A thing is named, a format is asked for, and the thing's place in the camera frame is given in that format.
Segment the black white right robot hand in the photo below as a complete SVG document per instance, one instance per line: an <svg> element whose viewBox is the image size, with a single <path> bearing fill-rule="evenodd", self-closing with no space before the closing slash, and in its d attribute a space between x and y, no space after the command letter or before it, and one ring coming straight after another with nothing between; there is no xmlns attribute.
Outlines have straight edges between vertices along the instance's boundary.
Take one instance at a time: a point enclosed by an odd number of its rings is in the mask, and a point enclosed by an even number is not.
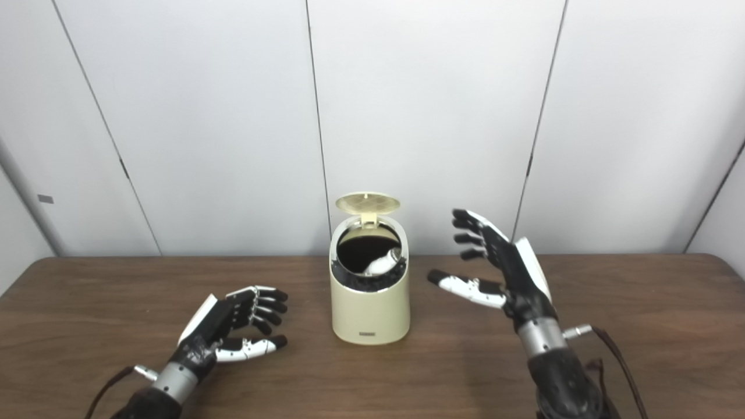
<svg viewBox="0 0 745 419"><path fill-rule="evenodd" d="M503 283L466 278L433 269L428 281L447 292L484 307L499 308L518 329L541 318L559 319L547 279L526 238L509 239L492 222L467 209L453 209L452 225L461 230L458 244L473 244L461 252L463 260L485 259L503 276Z"/></svg>

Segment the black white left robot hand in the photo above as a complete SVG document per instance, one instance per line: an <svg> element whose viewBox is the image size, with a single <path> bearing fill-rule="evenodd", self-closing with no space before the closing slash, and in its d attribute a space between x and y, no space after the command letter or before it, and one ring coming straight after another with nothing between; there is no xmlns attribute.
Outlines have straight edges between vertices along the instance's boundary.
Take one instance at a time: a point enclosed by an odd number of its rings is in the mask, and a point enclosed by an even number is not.
<svg viewBox="0 0 745 419"><path fill-rule="evenodd" d="M248 286L224 298L208 295L184 328L168 362L201 382L218 363L241 363L285 347L286 336L273 336L282 323L288 295L268 286Z"/></svg>

